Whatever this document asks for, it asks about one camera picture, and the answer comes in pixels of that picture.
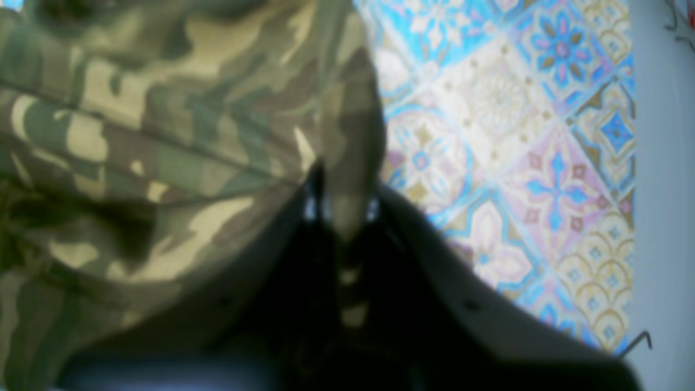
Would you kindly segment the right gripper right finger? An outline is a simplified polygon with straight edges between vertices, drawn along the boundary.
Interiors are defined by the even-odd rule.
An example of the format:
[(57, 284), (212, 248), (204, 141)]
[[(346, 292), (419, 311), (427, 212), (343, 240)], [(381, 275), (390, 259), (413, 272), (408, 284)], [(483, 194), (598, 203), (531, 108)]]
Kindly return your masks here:
[(539, 321), (459, 259), (412, 203), (386, 185), (357, 255), (375, 339), (422, 390), (639, 390), (621, 359)]

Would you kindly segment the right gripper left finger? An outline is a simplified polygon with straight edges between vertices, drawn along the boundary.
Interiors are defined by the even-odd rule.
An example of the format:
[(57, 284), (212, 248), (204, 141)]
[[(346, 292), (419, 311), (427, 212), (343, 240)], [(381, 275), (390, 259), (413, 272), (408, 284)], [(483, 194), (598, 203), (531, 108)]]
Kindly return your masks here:
[(311, 168), (280, 211), (192, 293), (80, 349), (62, 390), (273, 390), (295, 383), (332, 334), (332, 249), (324, 171)]

